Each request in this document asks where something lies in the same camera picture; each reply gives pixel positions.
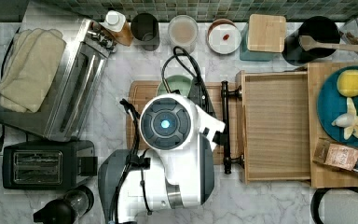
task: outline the tile backsplash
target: tile backsplash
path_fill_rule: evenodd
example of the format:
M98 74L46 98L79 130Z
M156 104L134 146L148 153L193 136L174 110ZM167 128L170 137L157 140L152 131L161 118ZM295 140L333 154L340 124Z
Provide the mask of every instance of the tile backsplash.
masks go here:
M226 18L248 21L250 15L283 15L288 21L303 21L325 16L334 21L348 21L358 16L358 0L45 0L65 9L100 21L108 10L126 15L130 21L148 12L159 21L188 15L196 21Z

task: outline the folded towel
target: folded towel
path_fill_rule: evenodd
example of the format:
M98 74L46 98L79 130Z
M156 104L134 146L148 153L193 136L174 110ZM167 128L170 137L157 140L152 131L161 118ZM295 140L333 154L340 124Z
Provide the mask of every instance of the folded towel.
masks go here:
M0 83L0 105L17 112L36 112L48 93L64 48L57 30L35 29L15 35Z

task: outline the wooden tray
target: wooden tray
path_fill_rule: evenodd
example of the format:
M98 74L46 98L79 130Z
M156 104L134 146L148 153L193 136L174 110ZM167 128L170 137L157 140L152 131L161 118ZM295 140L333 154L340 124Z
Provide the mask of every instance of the wooden tray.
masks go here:
M245 182L309 180L307 72L237 74Z
M159 81L134 81L131 83L129 102L132 103L139 113L142 113L145 105L151 99L156 96ZM211 97L214 111L218 119L222 119L222 100L220 96L220 90L222 84L220 82L209 82L205 83L208 93ZM235 90L236 86L234 83L228 84L229 89ZM235 99L229 100L229 122L230 122L230 146L231 146L231 158L237 158L243 150L238 150L238 132L237 132L237 102ZM131 118L127 117L127 146L128 148L132 145L132 139L134 135L133 124ZM147 148L145 141L141 138L139 148ZM217 147L213 152L213 163L223 163L223 147Z
M316 110L316 102L318 100L319 91L331 74L350 65L358 65L358 63L309 63L308 65L308 89L310 98L310 155L312 156L318 138L327 138L332 140L324 131L318 119ZM358 187L358 176L349 172L333 171L328 167L310 163L311 185L314 188L345 188Z

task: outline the kitchen counter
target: kitchen counter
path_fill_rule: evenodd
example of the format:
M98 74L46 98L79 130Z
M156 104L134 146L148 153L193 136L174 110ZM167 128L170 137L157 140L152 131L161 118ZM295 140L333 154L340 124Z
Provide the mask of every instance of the kitchen counter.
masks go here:
M237 24L240 30L244 23ZM290 35L300 23L288 23ZM10 39L18 24L0 23L0 66ZM191 54L200 65L206 82L228 80L234 82L240 70L246 72L280 72L295 67L281 55L271 62L244 62L239 59L239 50L230 55L218 55L205 44L205 33L209 23L199 23L199 38ZM126 116L120 99L127 98L134 80L160 80L160 68L172 55L167 36L168 23L159 26L160 46L154 52L144 51L139 46L118 46L109 57L99 89L97 90L82 139L94 143L101 164L114 150L126 148ZM358 61L351 52L337 51L324 59L334 62ZM185 74L177 62L171 62L166 76ZM25 141L25 134L7 128L5 146ZM224 174L223 165L216 165L213 195L200 207L154 212L151 217L141 214L138 223L313 223L310 217L310 200L314 189L306 183L240 182L241 168L233 166L231 175ZM2 186L2 157L0 157L0 224L33 223L33 213L51 200L64 194L63 191L10 190ZM78 223L104 223L103 211L98 196L98 178L87 184L96 198L93 208Z

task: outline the bottle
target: bottle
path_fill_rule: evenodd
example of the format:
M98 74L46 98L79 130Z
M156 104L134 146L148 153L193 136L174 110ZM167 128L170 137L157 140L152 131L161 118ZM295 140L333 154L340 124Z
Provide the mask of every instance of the bottle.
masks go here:
M116 11L109 11L101 25L119 44L129 46L132 43L133 35L131 28L123 14Z

